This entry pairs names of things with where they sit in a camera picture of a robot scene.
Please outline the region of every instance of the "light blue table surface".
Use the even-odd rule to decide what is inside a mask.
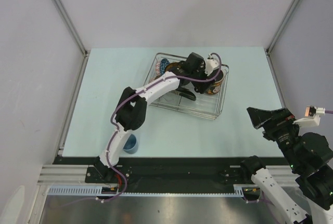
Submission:
[[[276,143],[252,127],[247,107],[281,108],[262,47],[92,49],[63,156],[98,156],[113,131],[110,116],[124,88],[141,87],[156,53],[207,57],[217,52],[230,67],[222,114],[214,121],[149,106],[134,132],[138,157],[282,156]]]

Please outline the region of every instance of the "metal floor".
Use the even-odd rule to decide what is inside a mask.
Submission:
[[[294,189],[288,193],[309,213],[307,202]],[[103,204],[86,200],[59,207],[77,199],[80,197],[48,196],[40,223],[275,223],[263,202],[246,204],[241,198],[124,196]]]

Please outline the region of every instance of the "wire basket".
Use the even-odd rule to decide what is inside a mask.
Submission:
[[[164,54],[162,52],[157,53],[151,64],[144,85],[152,82],[158,75],[155,67],[157,62],[161,61],[162,59],[168,59],[170,63],[174,63],[184,61],[187,58],[172,54]],[[169,92],[151,103],[151,106],[161,107],[214,120],[222,113],[225,93],[227,89],[229,67],[223,64],[221,66],[221,71],[223,72],[224,76],[223,80],[221,81],[221,89],[218,93],[214,95],[196,93],[192,83],[189,83],[183,87],[189,89],[192,93],[195,94],[197,98],[196,101],[191,101],[173,92]]]

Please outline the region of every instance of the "blue cup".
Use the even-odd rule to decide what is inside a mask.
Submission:
[[[137,149],[138,149],[138,144],[136,141],[136,137],[133,134],[131,134],[127,142],[125,143],[123,151],[125,151],[128,154],[134,154],[137,151]]]

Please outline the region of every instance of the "gray wall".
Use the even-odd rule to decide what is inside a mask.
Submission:
[[[289,109],[297,117],[309,104],[333,110],[333,0],[303,0],[272,53]],[[333,149],[333,115],[317,128]]]
[[[82,56],[51,0],[0,0],[0,8],[0,213],[24,185],[23,223]]]
[[[87,49],[267,46],[291,1],[62,0]]]

